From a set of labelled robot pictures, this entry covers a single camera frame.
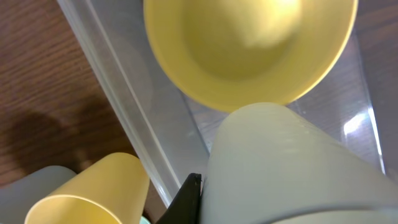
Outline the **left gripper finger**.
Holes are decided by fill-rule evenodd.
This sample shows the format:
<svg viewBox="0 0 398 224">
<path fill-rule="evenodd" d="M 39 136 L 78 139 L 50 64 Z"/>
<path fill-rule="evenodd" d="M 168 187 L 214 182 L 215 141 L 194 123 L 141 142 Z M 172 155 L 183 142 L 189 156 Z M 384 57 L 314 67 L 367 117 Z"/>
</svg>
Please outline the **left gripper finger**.
<svg viewBox="0 0 398 224">
<path fill-rule="evenodd" d="M 200 202 L 201 174 L 191 173 L 156 224 L 197 224 Z"/>
</svg>

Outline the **cream plastic cup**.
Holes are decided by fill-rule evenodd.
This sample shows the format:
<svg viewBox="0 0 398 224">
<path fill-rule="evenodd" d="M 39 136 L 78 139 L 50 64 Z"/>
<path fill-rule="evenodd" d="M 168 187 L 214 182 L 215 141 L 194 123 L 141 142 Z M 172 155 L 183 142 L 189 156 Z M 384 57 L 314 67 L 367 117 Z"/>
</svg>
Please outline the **cream plastic cup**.
<svg viewBox="0 0 398 224">
<path fill-rule="evenodd" d="M 219 126 L 201 223 L 396 223 L 397 186 L 292 110 L 256 103 Z"/>
</svg>

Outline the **yellow plastic bowl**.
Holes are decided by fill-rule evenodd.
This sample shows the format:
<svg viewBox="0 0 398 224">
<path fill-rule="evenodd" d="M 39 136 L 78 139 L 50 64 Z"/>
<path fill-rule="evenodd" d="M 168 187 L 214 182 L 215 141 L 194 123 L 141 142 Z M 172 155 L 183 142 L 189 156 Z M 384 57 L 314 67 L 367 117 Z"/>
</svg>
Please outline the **yellow plastic bowl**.
<svg viewBox="0 0 398 224">
<path fill-rule="evenodd" d="M 145 1 L 150 47 L 193 100 L 232 112 L 289 104 L 333 68 L 353 30 L 357 1 Z"/>
</svg>

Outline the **grey plastic cup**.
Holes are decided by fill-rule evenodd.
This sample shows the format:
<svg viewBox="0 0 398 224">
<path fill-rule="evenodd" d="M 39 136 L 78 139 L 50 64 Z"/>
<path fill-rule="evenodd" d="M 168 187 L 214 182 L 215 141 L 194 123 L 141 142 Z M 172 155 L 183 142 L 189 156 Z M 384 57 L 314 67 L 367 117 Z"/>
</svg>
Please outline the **grey plastic cup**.
<svg viewBox="0 0 398 224">
<path fill-rule="evenodd" d="M 1 223 L 24 223 L 30 208 L 76 176 L 63 166 L 47 166 L 1 189 Z"/>
</svg>

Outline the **clear plastic container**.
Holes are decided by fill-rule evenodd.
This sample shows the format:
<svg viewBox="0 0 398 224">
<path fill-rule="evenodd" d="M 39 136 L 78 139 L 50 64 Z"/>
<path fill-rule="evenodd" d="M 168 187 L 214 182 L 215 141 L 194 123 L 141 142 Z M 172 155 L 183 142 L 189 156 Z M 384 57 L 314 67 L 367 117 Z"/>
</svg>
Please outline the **clear plastic container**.
<svg viewBox="0 0 398 224">
<path fill-rule="evenodd" d="M 144 28 L 142 1 L 60 1 L 99 84 L 168 205 L 186 176 L 204 174 L 215 133 L 225 114 L 207 108 L 175 87 L 156 62 Z M 380 90 L 365 47 L 364 19 L 330 73 L 290 108 L 363 160 L 397 178 L 397 149 L 385 141 Z"/>
</svg>

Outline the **teal plastic spoon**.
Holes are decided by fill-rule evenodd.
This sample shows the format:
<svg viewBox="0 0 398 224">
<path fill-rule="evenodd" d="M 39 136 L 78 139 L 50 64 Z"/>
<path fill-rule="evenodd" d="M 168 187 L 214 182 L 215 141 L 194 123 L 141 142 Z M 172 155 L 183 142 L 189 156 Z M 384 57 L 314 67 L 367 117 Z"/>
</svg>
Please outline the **teal plastic spoon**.
<svg viewBox="0 0 398 224">
<path fill-rule="evenodd" d="M 151 224 L 151 222 L 144 216 L 141 216 L 139 224 Z"/>
</svg>

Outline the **yellow plastic cup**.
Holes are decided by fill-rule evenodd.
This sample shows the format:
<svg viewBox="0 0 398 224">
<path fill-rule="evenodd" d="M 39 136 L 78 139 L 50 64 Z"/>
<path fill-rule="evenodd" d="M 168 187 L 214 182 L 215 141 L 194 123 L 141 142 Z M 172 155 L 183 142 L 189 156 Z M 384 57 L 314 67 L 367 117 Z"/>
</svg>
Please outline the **yellow plastic cup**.
<svg viewBox="0 0 398 224">
<path fill-rule="evenodd" d="M 140 160 L 112 153 L 39 200 L 25 223 L 139 223 L 150 179 Z"/>
</svg>

